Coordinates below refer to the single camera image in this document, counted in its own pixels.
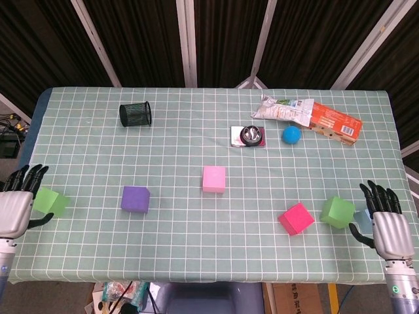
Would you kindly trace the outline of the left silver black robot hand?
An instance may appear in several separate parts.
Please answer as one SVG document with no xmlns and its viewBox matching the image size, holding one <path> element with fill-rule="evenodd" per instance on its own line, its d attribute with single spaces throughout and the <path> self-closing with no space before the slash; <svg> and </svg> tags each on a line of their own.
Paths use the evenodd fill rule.
<svg viewBox="0 0 419 314">
<path fill-rule="evenodd" d="M 48 166 L 25 165 L 11 173 L 1 188 L 1 238 L 17 239 L 26 230 L 48 223 L 53 213 L 32 219 L 33 202 Z"/>
</svg>

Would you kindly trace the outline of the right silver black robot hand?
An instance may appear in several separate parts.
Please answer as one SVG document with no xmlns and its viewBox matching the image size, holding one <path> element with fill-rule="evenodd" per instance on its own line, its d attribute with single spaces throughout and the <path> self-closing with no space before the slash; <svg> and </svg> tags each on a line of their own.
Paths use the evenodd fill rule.
<svg viewBox="0 0 419 314">
<path fill-rule="evenodd" d="M 409 223 L 401 210 L 397 194 L 371 180 L 359 185 L 364 194 L 373 236 L 362 235 L 355 224 L 349 223 L 353 237 L 374 249 L 384 260 L 409 260 L 415 251 Z"/>
</svg>

